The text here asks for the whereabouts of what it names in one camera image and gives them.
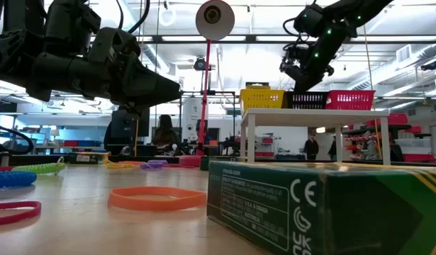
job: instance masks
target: ce mark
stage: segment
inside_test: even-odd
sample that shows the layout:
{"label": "ce mark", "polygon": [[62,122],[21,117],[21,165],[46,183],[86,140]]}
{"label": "ce mark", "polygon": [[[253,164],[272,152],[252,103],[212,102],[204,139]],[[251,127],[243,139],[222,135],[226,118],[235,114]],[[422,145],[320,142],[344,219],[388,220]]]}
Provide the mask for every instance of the ce mark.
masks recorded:
{"label": "ce mark", "polygon": [[[301,180],[296,179],[290,185],[291,197],[297,203],[300,203],[300,199],[298,198],[298,196],[295,195],[295,185],[300,184],[300,183],[301,183]],[[313,207],[317,207],[317,204],[311,198],[314,196],[314,192],[311,189],[312,189],[312,187],[315,187],[315,186],[317,186],[317,182],[311,181],[308,184],[306,184],[306,187],[304,188],[304,198],[306,199],[306,201],[308,201],[309,205],[312,205]]]}

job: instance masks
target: cardboard box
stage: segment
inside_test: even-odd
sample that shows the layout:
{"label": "cardboard box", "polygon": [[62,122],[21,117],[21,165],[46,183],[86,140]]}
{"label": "cardboard box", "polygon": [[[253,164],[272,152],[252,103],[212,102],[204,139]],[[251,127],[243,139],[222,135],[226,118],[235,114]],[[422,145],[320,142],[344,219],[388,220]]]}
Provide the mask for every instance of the cardboard box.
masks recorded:
{"label": "cardboard box", "polygon": [[212,161],[207,215],[273,254],[436,255],[436,169]]}

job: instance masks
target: yellow basket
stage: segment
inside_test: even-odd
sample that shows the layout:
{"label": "yellow basket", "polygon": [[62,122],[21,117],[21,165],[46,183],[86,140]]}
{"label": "yellow basket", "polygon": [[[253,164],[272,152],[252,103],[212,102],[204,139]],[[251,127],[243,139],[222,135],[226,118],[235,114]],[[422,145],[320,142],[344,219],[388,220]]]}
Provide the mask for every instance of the yellow basket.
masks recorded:
{"label": "yellow basket", "polygon": [[249,108],[282,108],[282,89],[242,89],[240,92],[241,111]]}

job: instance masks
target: orange rubber band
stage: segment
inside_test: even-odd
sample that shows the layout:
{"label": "orange rubber band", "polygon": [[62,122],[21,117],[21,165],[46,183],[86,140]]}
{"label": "orange rubber band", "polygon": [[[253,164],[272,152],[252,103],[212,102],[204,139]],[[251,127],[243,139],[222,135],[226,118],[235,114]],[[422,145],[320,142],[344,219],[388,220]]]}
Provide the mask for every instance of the orange rubber band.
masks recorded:
{"label": "orange rubber band", "polygon": [[[156,200],[130,197],[136,195],[171,196],[175,199]],[[158,186],[113,188],[109,194],[109,204],[129,210],[183,210],[206,205],[206,193]]]}

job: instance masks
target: white table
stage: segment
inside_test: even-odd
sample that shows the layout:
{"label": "white table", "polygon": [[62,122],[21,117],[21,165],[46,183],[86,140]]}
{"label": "white table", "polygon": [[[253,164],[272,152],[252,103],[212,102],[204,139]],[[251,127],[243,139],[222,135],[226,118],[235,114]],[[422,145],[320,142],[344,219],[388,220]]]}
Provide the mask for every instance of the white table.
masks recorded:
{"label": "white table", "polygon": [[241,122],[242,157],[246,154],[247,134],[247,161],[255,161],[255,127],[326,127],[336,129],[337,161],[342,162],[343,143],[342,126],[363,123],[376,118],[381,119],[381,144],[383,150],[383,164],[391,164],[388,134],[388,111],[371,110],[295,110],[250,108],[243,115]]}

